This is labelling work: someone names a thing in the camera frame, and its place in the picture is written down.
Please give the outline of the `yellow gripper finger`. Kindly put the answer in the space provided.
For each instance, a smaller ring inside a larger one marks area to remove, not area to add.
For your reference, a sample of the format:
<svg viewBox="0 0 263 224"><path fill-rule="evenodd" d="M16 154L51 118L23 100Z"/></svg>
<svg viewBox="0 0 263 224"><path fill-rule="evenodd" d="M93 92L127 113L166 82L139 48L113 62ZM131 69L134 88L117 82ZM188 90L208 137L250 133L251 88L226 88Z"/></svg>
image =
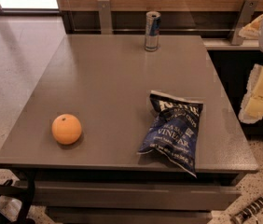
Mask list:
<svg viewBox="0 0 263 224"><path fill-rule="evenodd" d="M246 124L263 119L263 65L255 64L250 73L238 118Z"/></svg>
<svg viewBox="0 0 263 224"><path fill-rule="evenodd" d="M258 39L263 14L256 17L250 23L245 25L239 32L239 36L245 39Z"/></svg>

